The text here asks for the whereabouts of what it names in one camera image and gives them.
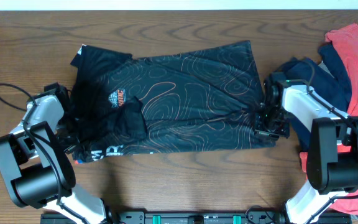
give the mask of table surface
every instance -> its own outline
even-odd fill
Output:
[[[321,60],[324,34],[353,22],[358,11],[73,11],[0,12],[0,82],[31,94],[59,82],[81,44],[134,57],[176,54],[251,40],[263,80],[291,57]],[[2,96],[25,106],[20,93]],[[0,102],[0,136],[23,117]],[[73,165],[77,183],[115,209],[244,211],[282,206],[305,181],[295,133],[274,148],[110,157]],[[43,210],[13,205],[0,175],[0,223],[39,223]]]

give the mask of teal object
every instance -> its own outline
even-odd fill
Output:
[[[233,216],[233,224],[241,224],[241,216],[234,215]]]
[[[161,216],[154,215],[153,216],[153,224],[161,224]]]

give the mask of wooden tabletop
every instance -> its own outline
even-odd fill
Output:
[[[81,44],[144,57],[240,40],[251,40],[263,80],[293,56],[320,60],[324,34],[353,22],[358,11],[0,12],[0,82],[31,94],[53,82],[71,88],[70,62]],[[20,93],[1,91],[25,106]],[[0,136],[23,115],[0,102]],[[297,147],[291,133],[270,149],[110,157],[73,166],[77,183],[116,209],[245,211],[278,208],[298,191],[305,175]],[[0,223],[39,223],[42,212],[16,207],[0,175]]]

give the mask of robotic arm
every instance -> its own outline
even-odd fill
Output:
[[[11,133],[0,137],[0,171],[8,194],[19,207],[30,205],[54,210],[77,224],[161,224],[162,220],[163,223],[187,221],[203,224],[214,221],[214,224],[226,224],[228,219],[233,224],[307,223],[309,219],[312,222],[325,220],[320,223],[337,222],[326,216],[319,219],[325,209],[318,210],[330,198],[358,189],[358,135],[311,97],[302,83],[288,82],[285,77],[273,74],[265,81],[265,89],[266,100],[256,119],[255,134],[273,139],[288,137],[287,121],[291,115],[297,117],[311,133],[307,162],[309,180],[285,203],[284,212],[113,214],[100,198],[91,196],[75,184],[73,168],[55,135],[59,124],[65,120],[65,111],[69,109],[67,90],[57,83],[46,86],[44,93],[34,96],[33,101],[27,104],[23,121]],[[358,117],[337,112],[351,120],[358,129]],[[338,154],[337,144],[352,146],[352,151]],[[38,156],[39,164],[21,168],[29,159]]]

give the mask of t-shirt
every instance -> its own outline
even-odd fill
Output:
[[[72,114],[92,127],[78,134],[78,161],[274,145],[254,135],[264,95],[249,41],[138,59],[83,45],[71,64]]]

